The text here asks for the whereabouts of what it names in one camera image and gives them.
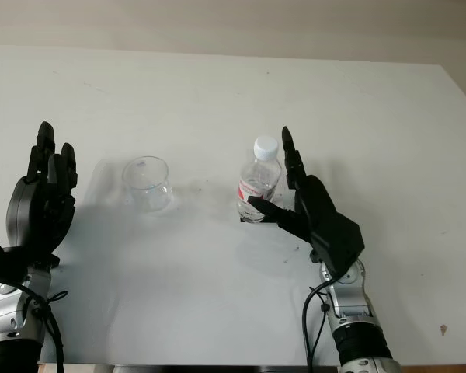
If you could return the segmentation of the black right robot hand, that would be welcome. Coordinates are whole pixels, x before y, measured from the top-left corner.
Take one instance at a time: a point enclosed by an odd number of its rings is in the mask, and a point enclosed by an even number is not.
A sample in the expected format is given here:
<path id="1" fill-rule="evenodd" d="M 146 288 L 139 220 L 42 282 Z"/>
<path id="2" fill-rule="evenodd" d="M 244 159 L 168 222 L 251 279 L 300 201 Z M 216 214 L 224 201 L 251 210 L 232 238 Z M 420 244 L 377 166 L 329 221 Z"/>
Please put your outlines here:
<path id="1" fill-rule="evenodd" d="M 249 197 L 248 202 L 269 221 L 298 238 L 309 242 L 314 249 L 328 249 L 329 240 L 319 229 L 327 217 L 336 214 L 336 208 L 321 180 L 305 172 L 300 152 L 295 148 L 287 127 L 282 129 L 284 165 L 288 188 L 295 192 L 295 209 L 286 210 L 261 197 Z"/>

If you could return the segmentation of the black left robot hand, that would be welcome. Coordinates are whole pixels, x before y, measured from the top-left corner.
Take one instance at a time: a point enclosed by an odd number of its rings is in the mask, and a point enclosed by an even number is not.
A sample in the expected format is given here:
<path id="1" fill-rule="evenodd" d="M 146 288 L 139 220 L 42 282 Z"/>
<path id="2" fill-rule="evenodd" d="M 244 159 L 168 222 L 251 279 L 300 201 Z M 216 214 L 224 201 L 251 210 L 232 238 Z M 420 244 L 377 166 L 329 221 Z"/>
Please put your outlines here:
<path id="1" fill-rule="evenodd" d="M 60 259 L 53 251 L 64 240 L 73 221 L 77 186 L 75 150 L 64 143 L 55 152 L 54 129 L 42 122 L 31 148 L 25 176 L 12 193 L 6 213 L 10 246 L 24 255 L 28 265 L 42 263 L 53 268 Z"/>

